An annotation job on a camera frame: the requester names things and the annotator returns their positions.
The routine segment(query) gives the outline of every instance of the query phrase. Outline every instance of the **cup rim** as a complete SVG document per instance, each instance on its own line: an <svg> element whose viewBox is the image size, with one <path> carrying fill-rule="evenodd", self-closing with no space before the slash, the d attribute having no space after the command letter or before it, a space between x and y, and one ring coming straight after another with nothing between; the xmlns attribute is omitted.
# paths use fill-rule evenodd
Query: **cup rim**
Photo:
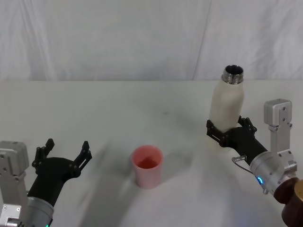
<svg viewBox="0 0 303 227"><path fill-rule="evenodd" d="M138 150L138 149L140 149L140 148L142 148L142 147L153 147L153 148L156 148L156 149L160 152L161 160L160 160L160 162L159 162L155 167L149 168L149 169L145 169L145 168L139 167L139 166L134 162L134 154L135 154L136 150ZM142 170L144 170L144 171L153 170L153 169L159 167L159 166L163 163L163 160L164 160L164 156L163 156L163 153L162 153L161 149L158 148L158 147L156 147L155 145L149 145L149 144L147 144L147 145L139 146L139 147L137 147L137 148L133 151L133 153L132 153L132 164L133 164L133 166L134 166L135 168L142 169Z"/></svg>

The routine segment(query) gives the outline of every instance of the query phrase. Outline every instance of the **white table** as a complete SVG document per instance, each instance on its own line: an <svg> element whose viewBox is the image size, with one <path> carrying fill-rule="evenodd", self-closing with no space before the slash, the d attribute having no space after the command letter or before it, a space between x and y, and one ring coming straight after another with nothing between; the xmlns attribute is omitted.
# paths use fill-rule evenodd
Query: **white table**
<svg viewBox="0 0 303 227"><path fill-rule="evenodd" d="M205 135L216 83L1 83L0 139L26 143L30 163L48 138L55 142L50 156L69 159L89 141L93 159L65 184L52 227L284 227L283 205L231 162L235 151ZM300 177L302 88L301 81L246 81L242 109L269 148L264 102L293 102L291 147ZM129 165L142 144L158 146L165 156L163 183L149 191L134 184ZM28 189L35 177L29 167Z"/></svg>

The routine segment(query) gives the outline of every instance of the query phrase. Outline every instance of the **cable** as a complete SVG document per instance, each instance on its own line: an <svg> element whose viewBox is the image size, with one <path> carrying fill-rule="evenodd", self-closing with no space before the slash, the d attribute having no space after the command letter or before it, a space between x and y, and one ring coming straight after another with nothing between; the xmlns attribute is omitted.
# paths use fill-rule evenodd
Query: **cable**
<svg viewBox="0 0 303 227"><path fill-rule="evenodd" d="M248 170L248 169L246 169L246 168L240 166L240 165L237 163L237 162L243 161L243 160L246 160L246 155L243 155L243 156L240 156L240 157L233 157L233 158L232 158L232 162L233 162L236 166L240 167L241 169L244 169L245 171L249 172L250 174L253 174L252 171L250 171L250 170Z"/></svg>

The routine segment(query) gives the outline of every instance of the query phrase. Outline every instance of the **blue led light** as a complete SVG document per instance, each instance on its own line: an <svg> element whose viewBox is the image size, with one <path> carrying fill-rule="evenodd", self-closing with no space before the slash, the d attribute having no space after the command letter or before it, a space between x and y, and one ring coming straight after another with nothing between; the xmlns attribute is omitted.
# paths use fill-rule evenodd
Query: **blue led light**
<svg viewBox="0 0 303 227"><path fill-rule="evenodd" d="M258 177L257 177L257 180L259 181L260 184L263 184L263 180L262 180L261 177L258 176Z"/></svg>

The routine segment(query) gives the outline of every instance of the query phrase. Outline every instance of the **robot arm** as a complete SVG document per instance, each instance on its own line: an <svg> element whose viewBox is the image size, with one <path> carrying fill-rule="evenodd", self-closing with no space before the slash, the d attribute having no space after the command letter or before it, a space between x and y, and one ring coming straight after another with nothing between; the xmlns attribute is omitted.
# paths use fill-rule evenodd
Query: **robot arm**
<svg viewBox="0 0 303 227"><path fill-rule="evenodd" d="M28 167L25 144L0 142L0 188L4 201L0 227L50 226L53 207L64 183L79 177L91 159L87 141L74 161L60 157L47 158L53 147L54 142L49 139L44 147L37 148L32 163L37 178L27 194L24 184L25 169Z"/></svg>
<svg viewBox="0 0 303 227"><path fill-rule="evenodd" d="M289 227L303 226L292 225L302 217L302 213L295 215L289 212L291 199L295 197L297 206L303 206L303 197L299 195L303 186L296 177L297 163L290 150L290 129L292 103L288 100L276 99L264 105L264 122L271 131L271 151L267 151L256 139L257 129L249 118L239 118L241 127L232 128L225 133L220 132L214 124L207 121L207 135L216 140L222 147L230 147L239 153L234 157L234 163L245 160L250 166L248 172L254 174L264 194L272 194L282 204L286 204L282 218Z"/></svg>

